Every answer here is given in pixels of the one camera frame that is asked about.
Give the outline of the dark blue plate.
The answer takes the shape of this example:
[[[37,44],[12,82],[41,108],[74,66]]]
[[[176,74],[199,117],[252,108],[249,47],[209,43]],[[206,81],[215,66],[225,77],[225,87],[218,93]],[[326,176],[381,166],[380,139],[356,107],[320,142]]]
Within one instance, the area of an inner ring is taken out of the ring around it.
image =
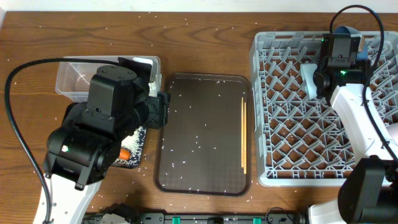
[[[368,59],[368,45],[360,31],[349,26],[339,26],[333,32],[336,34],[349,34],[352,42],[352,51],[356,52],[356,61]]]

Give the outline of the light blue rice bowl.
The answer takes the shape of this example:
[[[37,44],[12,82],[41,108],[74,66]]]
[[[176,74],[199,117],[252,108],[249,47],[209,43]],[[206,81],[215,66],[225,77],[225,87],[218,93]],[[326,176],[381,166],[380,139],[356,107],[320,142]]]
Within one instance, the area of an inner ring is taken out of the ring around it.
[[[317,97],[317,86],[313,81],[313,75],[317,70],[318,66],[315,63],[305,63],[300,65],[300,74],[302,80],[305,82],[305,92],[310,100]]]

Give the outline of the pile of rice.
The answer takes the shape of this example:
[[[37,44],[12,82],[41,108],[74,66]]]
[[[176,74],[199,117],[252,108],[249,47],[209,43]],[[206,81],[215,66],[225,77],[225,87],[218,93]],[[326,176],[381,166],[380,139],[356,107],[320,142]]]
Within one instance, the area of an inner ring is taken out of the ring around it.
[[[140,127],[135,130],[132,136],[127,136],[121,143],[121,148],[130,151],[131,157],[128,161],[117,158],[112,166],[126,169],[135,169],[141,163],[141,157],[144,150],[147,128]]]

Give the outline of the orange carrot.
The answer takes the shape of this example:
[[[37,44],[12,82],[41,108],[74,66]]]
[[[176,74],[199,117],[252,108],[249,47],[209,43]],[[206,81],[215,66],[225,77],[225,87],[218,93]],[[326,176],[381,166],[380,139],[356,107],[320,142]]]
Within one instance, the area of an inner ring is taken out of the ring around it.
[[[131,157],[130,151],[127,149],[121,148],[119,153],[119,158],[125,161],[128,161]]]

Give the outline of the pink cup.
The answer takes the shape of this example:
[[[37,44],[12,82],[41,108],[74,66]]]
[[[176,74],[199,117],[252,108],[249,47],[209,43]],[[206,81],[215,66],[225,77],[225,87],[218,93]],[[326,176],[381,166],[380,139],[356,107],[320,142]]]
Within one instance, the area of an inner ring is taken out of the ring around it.
[[[388,133],[395,143],[398,143],[398,123],[393,123],[387,127]]]

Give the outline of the white tissue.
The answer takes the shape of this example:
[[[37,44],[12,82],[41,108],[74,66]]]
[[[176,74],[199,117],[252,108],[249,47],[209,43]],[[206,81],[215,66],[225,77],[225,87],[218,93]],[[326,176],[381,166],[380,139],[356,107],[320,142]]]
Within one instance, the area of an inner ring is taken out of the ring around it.
[[[158,87],[157,82],[149,83],[149,90],[150,90],[149,93],[150,93],[151,95],[156,94],[156,93],[158,92],[158,90],[159,90],[159,87]]]

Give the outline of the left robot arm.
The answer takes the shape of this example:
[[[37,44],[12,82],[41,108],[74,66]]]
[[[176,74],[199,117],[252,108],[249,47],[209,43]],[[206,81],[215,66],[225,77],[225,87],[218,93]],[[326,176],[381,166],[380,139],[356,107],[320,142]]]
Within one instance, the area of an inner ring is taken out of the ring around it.
[[[44,179],[34,223],[80,223],[122,141],[140,127],[167,124],[170,96],[150,95],[155,63],[145,57],[103,62],[90,80],[88,99],[68,106],[48,140]]]

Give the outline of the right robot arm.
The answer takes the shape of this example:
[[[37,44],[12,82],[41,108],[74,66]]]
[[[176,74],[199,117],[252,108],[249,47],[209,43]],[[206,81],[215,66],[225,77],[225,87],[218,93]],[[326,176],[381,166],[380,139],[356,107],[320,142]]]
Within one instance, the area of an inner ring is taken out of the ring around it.
[[[337,113],[355,167],[331,202],[308,208],[308,223],[397,223],[397,143],[371,99],[372,62],[362,35],[324,34],[318,63],[300,67],[309,98]]]

